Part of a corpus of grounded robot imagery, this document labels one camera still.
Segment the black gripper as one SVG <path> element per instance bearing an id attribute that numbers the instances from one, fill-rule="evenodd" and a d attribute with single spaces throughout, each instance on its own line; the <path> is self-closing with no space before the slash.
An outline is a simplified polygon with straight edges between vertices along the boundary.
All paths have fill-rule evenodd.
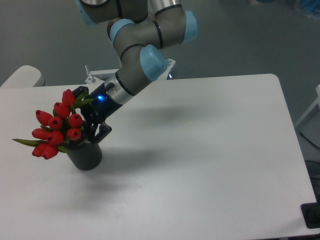
<path id="1" fill-rule="evenodd" d="M 72 91 L 76 100 L 92 100 L 84 106 L 86 122 L 83 130 L 86 143 L 98 144 L 112 131 L 112 128 L 104 121 L 123 106 L 113 100 L 108 93 L 114 87 L 115 84 L 109 82 L 107 85 L 102 83 L 91 94 L 89 94 L 89 88 L 86 86 L 79 86 Z"/>

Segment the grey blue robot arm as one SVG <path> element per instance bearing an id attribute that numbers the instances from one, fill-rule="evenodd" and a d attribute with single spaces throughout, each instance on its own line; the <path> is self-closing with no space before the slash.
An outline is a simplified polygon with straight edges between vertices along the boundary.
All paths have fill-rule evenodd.
<path id="1" fill-rule="evenodd" d="M 179 0 L 78 0 L 87 24 L 106 22 L 108 37 L 121 67 L 97 87 L 81 108 L 85 137 L 99 143 L 111 132 L 105 120 L 168 68 L 161 50 L 193 41 L 198 35 L 196 16 Z"/>

